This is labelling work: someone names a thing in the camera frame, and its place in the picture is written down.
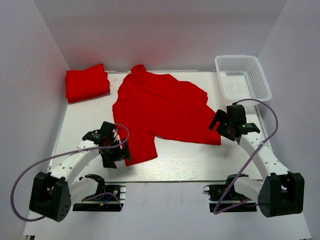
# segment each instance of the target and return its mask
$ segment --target white enclosure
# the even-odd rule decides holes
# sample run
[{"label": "white enclosure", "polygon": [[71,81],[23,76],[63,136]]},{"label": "white enclosure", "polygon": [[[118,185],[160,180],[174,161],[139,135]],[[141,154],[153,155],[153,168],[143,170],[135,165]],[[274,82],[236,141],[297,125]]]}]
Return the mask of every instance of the white enclosure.
[{"label": "white enclosure", "polygon": [[[272,236],[273,239],[298,240],[311,236],[320,240],[320,209],[317,204],[320,197],[317,151],[320,135],[319,40],[318,0],[2,0],[1,239],[23,239],[23,235],[33,235],[40,230],[35,239],[37,236],[38,239],[89,238],[90,231],[97,233],[95,237],[99,234],[104,236],[104,224],[108,231],[105,239],[264,240]],[[218,80],[214,72],[214,59],[219,55],[252,55],[259,59],[272,93],[270,104],[279,118],[278,133],[270,144],[275,155],[289,169],[300,172],[305,178],[303,214],[277,219],[262,218],[257,213],[227,213],[222,218],[207,214],[207,196],[190,196],[189,191],[194,193],[195,188],[204,184],[199,181],[224,181],[231,172],[235,174],[234,171],[243,163],[234,163],[231,160],[236,159],[231,157],[220,165],[220,153],[213,151],[214,167],[207,168],[206,164],[211,163],[207,160],[194,169],[192,152],[185,155],[189,157],[187,170],[171,165],[177,168],[176,181],[196,183],[128,183],[128,198],[121,216],[117,213],[79,213],[68,216],[65,223],[60,223],[62,225],[45,219],[28,223],[26,228],[25,222],[16,218],[10,207],[9,195],[17,176],[35,161],[54,151],[72,147],[76,138],[82,135],[78,132],[73,135],[76,128],[71,130],[72,120],[82,110],[92,108],[87,104],[93,102],[67,105],[66,70],[103,63],[107,71],[118,71],[110,74],[113,75],[111,95],[94,100],[96,108],[92,111],[100,108],[99,104],[105,104],[98,103],[104,99],[107,99],[106,109],[110,110],[112,101],[116,99],[112,94],[115,94],[126,72],[136,64],[144,64],[148,71],[175,71],[172,74],[179,80],[194,81],[204,89],[212,87],[212,90],[206,90],[212,100],[208,105],[216,111],[220,105],[215,100],[219,93],[215,88],[218,87]],[[192,71],[205,72],[192,75]],[[272,114],[263,107],[260,110],[263,120],[260,127],[263,129],[265,125],[266,132],[270,134],[274,129]],[[100,123],[104,117],[100,115],[96,121]],[[255,114],[252,119],[260,123]],[[68,135],[71,136],[70,142],[64,144]],[[176,148],[192,146],[179,142],[175,144]],[[168,152],[161,156],[167,161],[162,163],[177,159],[177,152],[168,149],[165,141],[159,139],[158,146],[163,152],[166,149]],[[228,152],[226,146],[232,148],[232,144],[226,143],[218,151]],[[199,146],[197,150],[204,151],[202,157],[210,158],[209,151],[212,149]],[[243,152],[234,149],[229,153],[232,156],[243,155]],[[152,169],[157,169],[153,168],[152,162],[149,161],[148,168],[135,168],[139,173],[136,175],[125,168],[121,176],[116,172],[108,176],[113,177],[111,181],[114,182],[122,181],[124,175],[131,177],[126,178],[126,182],[158,182],[159,179],[150,174]],[[44,163],[36,167],[18,185],[15,203],[25,217],[29,212],[33,178],[38,171],[45,171],[47,166]],[[90,167],[98,171],[98,165]],[[155,172],[162,171],[164,176],[165,167],[163,165]],[[209,170],[212,170],[213,178],[209,178]],[[248,173],[255,179],[260,178],[254,165],[249,167]],[[171,205],[155,200],[158,194],[168,196],[169,193],[174,193]],[[137,216],[143,211],[146,211],[143,213],[145,215],[150,213],[149,218]],[[183,214],[183,219],[178,217],[180,214]],[[117,228],[115,221],[122,221],[123,227],[127,226],[118,235],[113,232]],[[132,228],[126,225],[130,221],[135,221]]]}]

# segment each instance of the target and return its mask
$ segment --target white table surface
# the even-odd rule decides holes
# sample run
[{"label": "white table surface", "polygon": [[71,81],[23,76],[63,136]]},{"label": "white table surface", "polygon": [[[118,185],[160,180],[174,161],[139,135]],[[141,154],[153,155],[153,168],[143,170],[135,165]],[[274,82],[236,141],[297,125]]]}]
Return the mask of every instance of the white table surface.
[{"label": "white table surface", "polygon": [[[216,72],[170,72],[180,81],[190,81],[208,93],[208,106],[213,110],[225,109]],[[55,154],[75,149],[82,137],[89,131],[99,129],[103,121],[114,122],[112,106],[118,98],[118,88],[127,73],[110,73],[111,94],[92,100],[69,104],[58,138]],[[254,111],[247,112],[247,121],[259,125]],[[84,168],[80,176],[97,174],[106,182],[164,182],[164,181],[221,181],[228,175],[236,174],[248,160],[247,153],[226,138],[221,145],[179,142],[155,138],[158,158],[125,166],[124,161],[116,162],[117,169],[103,168],[100,156]],[[66,157],[54,159],[52,168]],[[256,166],[249,164],[244,173],[252,179],[262,179]]]}]

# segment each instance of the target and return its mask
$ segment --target wire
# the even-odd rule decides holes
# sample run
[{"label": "wire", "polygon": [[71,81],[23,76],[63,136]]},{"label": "wire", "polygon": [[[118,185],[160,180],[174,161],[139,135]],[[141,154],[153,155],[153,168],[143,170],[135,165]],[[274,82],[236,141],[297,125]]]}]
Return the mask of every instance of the wire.
[{"label": "wire", "polygon": [[104,196],[100,197],[100,198],[95,198],[94,200],[101,200]]},{"label": "wire", "polygon": [[[125,140],[123,142],[120,142],[119,144],[117,145],[114,145],[114,146],[94,146],[94,147],[87,147],[87,148],[82,148],[81,151],[82,152],[86,152],[86,151],[91,151],[91,150],[102,150],[102,149],[115,149],[115,148],[118,148],[119,146],[123,145],[129,138],[130,136],[130,133],[129,133],[129,129],[121,124],[121,123],[115,123],[116,126],[121,126],[123,127],[126,132],[127,132],[127,137],[125,138]],[[39,221],[41,219],[44,219],[45,216],[41,216],[41,217],[38,217],[38,218],[33,218],[33,219],[28,219],[28,218],[25,218],[24,216],[22,216],[20,213],[18,213],[17,209],[16,209],[16,206],[15,206],[15,201],[14,201],[14,196],[15,196],[15,190],[17,188],[17,185],[19,183],[19,181],[21,180],[21,178],[30,170],[32,169],[33,167],[39,165],[39,164],[42,164],[46,161],[49,161],[51,159],[55,159],[55,158],[60,158],[60,157],[63,157],[63,156],[66,156],[66,155],[71,155],[71,154],[76,154],[76,153],[79,153],[79,149],[76,149],[76,150],[73,150],[73,151],[68,151],[68,152],[64,152],[64,153],[60,153],[60,154],[57,154],[57,155],[54,155],[54,156],[50,156],[50,157],[46,157],[40,161],[37,161],[35,162],[34,164],[30,165],[29,167],[27,167],[18,177],[17,179],[15,180],[13,186],[12,186],[12,189],[11,189],[11,193],[10,193],[10,205],[11,205],[11,208],[12,208],[12,211],[13,213],[20,219],[20,220],[23,220],[25,222],[35,222],[35,221]]]},{"label": "wire", "polygon": [[119,198],[117,198],[117,196],[114,195],[112,192],[108,192],[108,191],[99,193],[99,194],[94,195],[94,196],[85,197],[81,201],[83,202],[83,201],[94,200],[95,198],[100,197],[100,196],[104,196],[104,195],[111,195],[112,197],[114,197],[114,199],[118,202],[118,204],[120,206],[120,209],[122,209],[122,205],[121,205],[121,202],[120,202]]},{"label": "wire", "polygon": [[257,154],[257,152],[263,147],[263,145],[270,139],[272,138],[276,132],[278,131],[278,127],[279,127],[279,120],[278,120],[278,117],[277,117],[277,114],[276,112],[266,103],[264,103],[263,101],[260,101],[258,99],[254,99],[254,98],[246,98],[246,99],[242,99],[242,100],[239,100],[239,101],[236,101],[234,102],[233,104],[238,104],[238,103],[241,103],[241,102],[244,102],[244,101],[255,101],[255,102],[258,102],[258,103],[261,103],[263,105],[265,105],[268,109],[271,110],[271,112],[273,113],[274,115],[274,119],[275,119],[275,129],[274,131],[271,133],[270,136],[268,136],[265,140],[262,141],[262,143],[260,143],[260,145],[254,150],[254,152],[251,154],[251,156],[249,157],[249,159],[246,161],[246,163],[243,165],[243,167],[240,169],[240,171],[236,174],[236,176],[234,177],[234,179],[231,181],[231,183],[229,184],[229,186],[225,189],[225,191],[223,192],[223,194],[221,195],[219,201],[217,202],[214,210],[213,210],[213,214],[214,215],[218,215],[220,213],[223,213],[227,210],[230,210],[230,209],[233,209],[235,207],[238,207],[246,202],[248,202],[250,199],[246,199],[246,200],[243,200],[235,205],[232,205],[232,206],[228,206],[222,210],[219,210],[219,206],[221,204],[221,202],[223,201],[223,199],[225,198],[225,196],[227,195],[227,193],[230,191],[230,189],[232,188],[232,186],[235,184],[236,180],[239,178],[239,176],[242,174],[242,172],[246,169],[246,167],[249,165],[249,163],[254,159],[255,155]]},{"label": "wire", "polygon": [[109,197],[107,200],[103,201],[103,204],[106,204],[107,202],[109,202],[112,199],[112,196]]}]

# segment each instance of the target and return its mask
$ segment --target red sweater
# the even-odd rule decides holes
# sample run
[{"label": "red sweater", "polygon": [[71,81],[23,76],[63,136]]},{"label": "red sweater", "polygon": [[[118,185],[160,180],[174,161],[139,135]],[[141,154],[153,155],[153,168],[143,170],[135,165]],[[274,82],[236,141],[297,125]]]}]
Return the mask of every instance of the red sweater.
[{"label": "red sweater", "polygon": [[[132,68],[118,90],[113,105],[115,123],[128,127],[128,146],[133,162],[156,158],[155,136],[182,142],[221,144],[220,135],[208,129],[215,112],[207,106],[207,93],[170,74],[147,72],[143,65]],[[123,140],[127,134],[119,131]]]}]

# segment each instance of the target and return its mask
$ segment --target folded red cloth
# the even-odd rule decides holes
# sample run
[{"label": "folded red cloth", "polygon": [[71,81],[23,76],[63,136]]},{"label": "folded red cloth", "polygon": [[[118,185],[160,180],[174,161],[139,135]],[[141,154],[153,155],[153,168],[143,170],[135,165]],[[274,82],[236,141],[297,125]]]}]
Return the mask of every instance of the folded red cloth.
[{"label": "folded red cloth", "polygon": [[66,71],[65,83],[66,98],[70,104],[110,93],[108,73],[103,64],[85,70]]}]

